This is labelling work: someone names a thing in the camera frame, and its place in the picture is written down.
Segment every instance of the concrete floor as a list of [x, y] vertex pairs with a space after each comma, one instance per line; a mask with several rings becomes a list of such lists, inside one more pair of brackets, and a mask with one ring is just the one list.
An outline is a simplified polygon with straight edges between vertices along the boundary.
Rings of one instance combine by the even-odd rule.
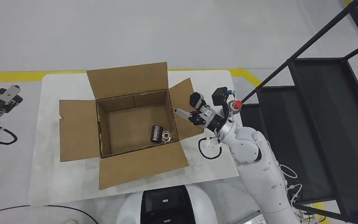
[[[263, 80], [342, 7], [341, 0], [3, 0], [0, 71], [167, 61], [169, 68], [248, 68]], [[357, 27], [345, 18], [302, 56], [346, 55], [358, 47], [357, 37]], [[358, 74], [358, 57], [350, 62]], [[240, 98], [254, 88], [244, 78], [234, 77], [233, 82]], [[292, 80], [285, 70], [269, 84], [290, 85]], [[0, 208], [27, 204], [30, 180], [24, 177], [31, 172], [41, 82], [18, 85], [30, 100], [1, 120], [18, 134], [19, 142], [0, 150]], [[8, 171], [10, 163], [17, 168]], [[219, 223], [235, 223], [258, 209], [239, 178], [199, 185], [211, 197]], [[124, 199], [118, 195], [65, 205], [84, 209], [100, 223], [113, 223]], [[0, 213], [1, 223], [61, 223], [70, 218], [90, 223], [84, 215], [60, 208]]]

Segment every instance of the tabletop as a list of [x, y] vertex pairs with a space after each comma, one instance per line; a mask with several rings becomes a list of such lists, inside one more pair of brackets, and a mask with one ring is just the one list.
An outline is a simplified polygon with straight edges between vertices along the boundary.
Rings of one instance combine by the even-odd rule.
[[[210, 105], [213, 104], [211, 94], [217, 87], [227, 86], [229, 89], [234, 89], [228, 71], [169, 72], [169, 87], [189, 77], [194, 91], [202, 93]], [[198, 140], [204, 136], [213, 136], [206, 130], [201, 135], [181, 141], [189, 167], [99, 190], [99, 158], [60, 162], [60, 99], [93, 100], [87, 75], [51, 74], [43, 79], [29, 191], [30, 205], [57, 204], [238, 176], [227, 146], [223, 146], [222, 155], [215, 160], [207, 160], [199, 153]], [[241, 123], [239, 115], [234, 119]], [[215, 156], [218, 152], [211, 150], [204, 153]]]

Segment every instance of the cardboard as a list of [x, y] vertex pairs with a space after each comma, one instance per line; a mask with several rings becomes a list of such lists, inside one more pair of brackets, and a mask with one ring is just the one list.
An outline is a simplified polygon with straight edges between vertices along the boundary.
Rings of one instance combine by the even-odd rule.
[[[99, 189], [188, 166], [180, 140], [203, 130], [177, 117], [192, 110], [190, 79], [168, 89], [167, 63], [87, 71], [96, 100], [60, 100], [60, 160], [99, 157]], [[150, 141], [153, 125], [172, 133]]]

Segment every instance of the red button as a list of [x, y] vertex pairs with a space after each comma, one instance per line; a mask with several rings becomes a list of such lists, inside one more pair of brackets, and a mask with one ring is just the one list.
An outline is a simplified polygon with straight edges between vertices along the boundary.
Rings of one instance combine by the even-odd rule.
[[235, 103], [234, 103], [234, 109], [235, 109], [235, 110], [238, 110], [238, 109], [240, 109], [241, 107], [242, 107], [242, 102], [239, 101], [239, 100], [235, 101]]

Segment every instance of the yellow floor line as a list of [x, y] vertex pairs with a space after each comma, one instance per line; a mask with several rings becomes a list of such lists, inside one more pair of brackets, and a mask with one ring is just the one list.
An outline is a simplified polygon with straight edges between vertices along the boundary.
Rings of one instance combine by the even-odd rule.
[[75, 74], [86, 71], [0, 72], [0, 82], [40, 82], [47, 74]]
[[[258, 86], [261, 80], [243, 68], [220, 68], [220, 69], [169, 69], [169, 71], [203, 71], [203, 70], [228, 70], [233, 77], [243, 77], [254, 86]], [[39, 71], [39, 72], [0, 72], [0, 82], [40, 82], [47, 74], [74, 74], [86, 71]]]
[[[312, 205], [313, 205], [313, 208], [326, 210], [326, 206], [324, 206], [323, 202], [314, 203]], [[320, 222], [319, 224], [329, 224], [328, 218], [326, 218], [326, 220], [324, 220], [323, 222]]]

